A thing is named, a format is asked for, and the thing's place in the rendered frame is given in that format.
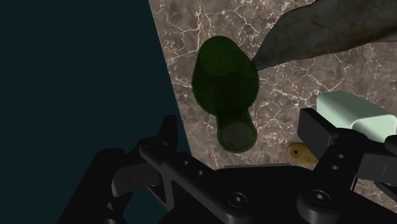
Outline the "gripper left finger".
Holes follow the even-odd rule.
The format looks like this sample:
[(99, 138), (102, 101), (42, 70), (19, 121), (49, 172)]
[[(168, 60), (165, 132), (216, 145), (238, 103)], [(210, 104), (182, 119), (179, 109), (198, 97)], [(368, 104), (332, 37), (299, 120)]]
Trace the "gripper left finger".
[(147, 188), (168, 213), (158, 224), (245, 224), (245, 196), (191, 155), (177, 152), (176, 117), (157, 136), (125, 153), (108, 148), (92, 159), (57, 224), (128, 224), (134, 191)]

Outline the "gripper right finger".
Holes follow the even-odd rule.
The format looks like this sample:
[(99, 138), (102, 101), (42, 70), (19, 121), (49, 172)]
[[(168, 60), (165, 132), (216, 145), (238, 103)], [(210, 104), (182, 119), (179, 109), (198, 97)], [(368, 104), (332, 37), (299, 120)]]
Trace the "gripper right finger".
[(336, 128), (312, 108), (302, 108), (298, 137), (318, 159), (296, 207), (310, 224), (397, 224), (397, 214), (354, 192), (359, 178), (374, 181), (397, 202), (397, 136), (378, 143)]

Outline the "pale green rounded box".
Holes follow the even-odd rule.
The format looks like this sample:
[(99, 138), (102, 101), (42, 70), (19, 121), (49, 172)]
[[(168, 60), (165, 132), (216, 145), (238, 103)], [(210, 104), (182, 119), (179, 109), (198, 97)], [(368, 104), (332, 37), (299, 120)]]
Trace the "pale green rounded box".
[(316, 111), (335, 127), (356, 130), (376, 142), (397, 134), (396, 115), (341, 90), (320, 94)]

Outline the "dark green glass bottle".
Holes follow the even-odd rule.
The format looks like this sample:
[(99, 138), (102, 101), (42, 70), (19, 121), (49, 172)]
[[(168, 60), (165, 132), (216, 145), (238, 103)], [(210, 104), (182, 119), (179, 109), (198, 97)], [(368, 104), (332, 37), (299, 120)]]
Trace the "dark green glass bottle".
[(257, 130), (249, 114), (259, 91), (251, 59), (226, 36), (213, 36), (200, 47), (192, 74), (199, 106), (216, 117), (217, 139), (231, 153), (251, 149)]

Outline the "dark grey blue cloth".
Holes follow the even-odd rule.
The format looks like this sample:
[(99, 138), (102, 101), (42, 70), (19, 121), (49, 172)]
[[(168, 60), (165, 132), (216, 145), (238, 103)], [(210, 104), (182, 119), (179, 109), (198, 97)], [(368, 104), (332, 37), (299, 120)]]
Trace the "dark grey blue cloth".
[(253, 58), (257, 70), (397, 42), (397, 0), (315, 0), (282, 15)]

